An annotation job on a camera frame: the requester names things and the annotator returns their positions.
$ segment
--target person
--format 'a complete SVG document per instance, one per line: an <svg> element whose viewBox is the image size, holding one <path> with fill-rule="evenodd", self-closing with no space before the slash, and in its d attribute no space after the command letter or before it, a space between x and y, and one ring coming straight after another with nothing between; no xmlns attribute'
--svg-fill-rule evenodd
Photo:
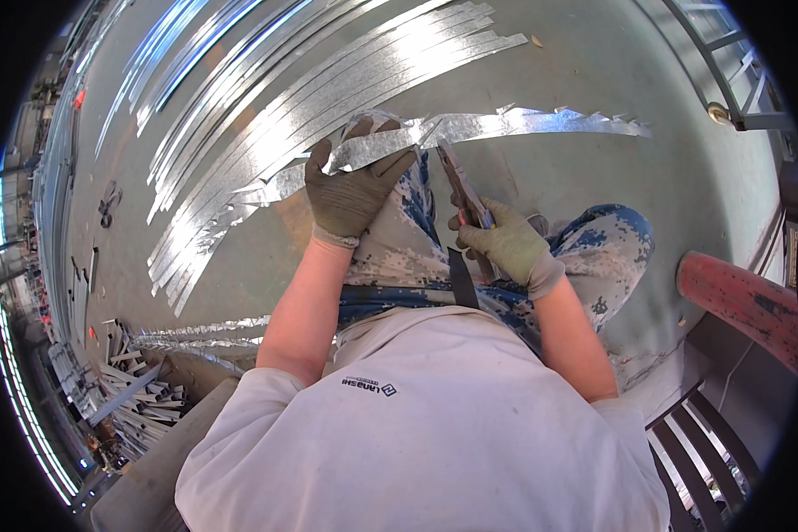
<svg viewBox="0 0 798 532"><path fill-rule="evenodd" d="M342 138L400 122L373 110ZM482 198L496 228L448 225L511 282L456 305L427 154L326 176L331 147L306 165L313 235L256 368L180 472L189 528L667 530L596 335L647 266L648 221L603 205L542 236Z"/></svg>

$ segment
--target wheel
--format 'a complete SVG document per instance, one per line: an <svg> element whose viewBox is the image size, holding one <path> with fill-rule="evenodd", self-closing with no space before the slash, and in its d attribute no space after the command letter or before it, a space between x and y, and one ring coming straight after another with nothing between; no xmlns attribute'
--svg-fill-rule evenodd
<svg viewBox="0 0 798 532"><path fill-rule="evenodd" d="M706 106L706 112L715 123L720 123L725 126L733 125L733 122L730 122L730 112L717 101L711 101L710 104Z"/></svg>

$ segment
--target factory floor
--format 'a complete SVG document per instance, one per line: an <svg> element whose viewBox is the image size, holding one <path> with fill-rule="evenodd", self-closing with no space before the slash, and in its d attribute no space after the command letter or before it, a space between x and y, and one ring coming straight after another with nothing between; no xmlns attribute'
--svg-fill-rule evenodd
<svg viewBox="0 0 798 532"><path fill-rule="evenodd" d="M647 415L680 387L681 363L674 363L662 378L651 374L659 375L654 370L666 365L661 363L672 354L682 355L678 347L703 316L677 293L677 261L686 251L697 250L749 267L775 216L778 187L768 134L739 133L710 120L698 93L718 100L713 97L717 91L691 41L660 0L638 1L489 0L496 10L491 29L499 35L535 36L543 48L530 42L479 59L423 82L382 107L405 117L424 117L492 113L516 102L548 112L569 106L585 114L630 113L650 123L652 139L539 133L454 147L479 194L511 203L525 214L541 212L550 221L572 219L595 204L622 203L649 219L656 246L647 273L601 332L618 386L632 390ZM168 4L138 2L129 7L101 44L87 76L66 254L83 267L93 246L100 250L97 289L86 316L86 325L96 329L113 317L136 329L159 329L271 314L309 239L312 217L307 197L299 191L261 208L229 232L180 317L168 306L164 290L151 296L146 260L173 210L145 224L154 200L152 187L145 184L150 160L192 91L279 2L266 0L229 31L140 137L135 115L122 105L96 159L95 144L123 80L121 70ZM204 13L221 4L211 0ZM362 32L417 4L422 2L392 0L311 50L254 102L254 112L243 113L196 174L200 176L254 113L295 79ZM184 36L205 18L197 17ZM437 166L432 165L431 177L440 209L437 230L443 241L451 242L454 233L446 227L451 215L448 185ZM112 226L104 229L97 207L109 180L123 189L123 198ZM101 360L104 351L89 339L85 349L76 342L74 348L81 362ZM188 356L173 355L172 360L188 366L206 387L224 373Z"/></svg>

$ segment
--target work glove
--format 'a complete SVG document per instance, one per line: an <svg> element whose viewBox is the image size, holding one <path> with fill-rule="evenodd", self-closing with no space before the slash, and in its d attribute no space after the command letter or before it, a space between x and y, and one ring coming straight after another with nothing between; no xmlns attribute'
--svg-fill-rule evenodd
<svg viewBox="0 0 798 532"><path fill-rule="evenodd" d="M462 226L454 216L447 225L458 231L455 244L461 250L470 247L484 253L527 288L530 300L548 294L564 275L564 263L553 258L550 244L516 210L489 197L479 199L491 210L496 228Z"/></svg>
<svg viewBox="0 0 798 532"><path fill-rule="evenodd" d="M372 118L364 117L346 134L345 140L366 136L371 129ZM392 129L399 129L399 122L388 120L378 132ZM353 172L326 176L322 168L330 154L331 141L322 139L313 147L305 164L305 188L313 208L313 236L354 249L396 182L417 160L417 154L409 146Z"/></svg>

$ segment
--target white t-shirt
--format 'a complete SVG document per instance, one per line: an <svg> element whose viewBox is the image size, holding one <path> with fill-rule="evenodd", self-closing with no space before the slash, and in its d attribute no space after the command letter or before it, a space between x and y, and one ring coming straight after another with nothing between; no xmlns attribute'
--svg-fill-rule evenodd
<svg viewBox="0 0 798 532"><path fill-rule="evenodd" d="M304 388L245 373L175 502L212 530L665 531L639 408L588 404L485 313L396 309Z"/></svg>

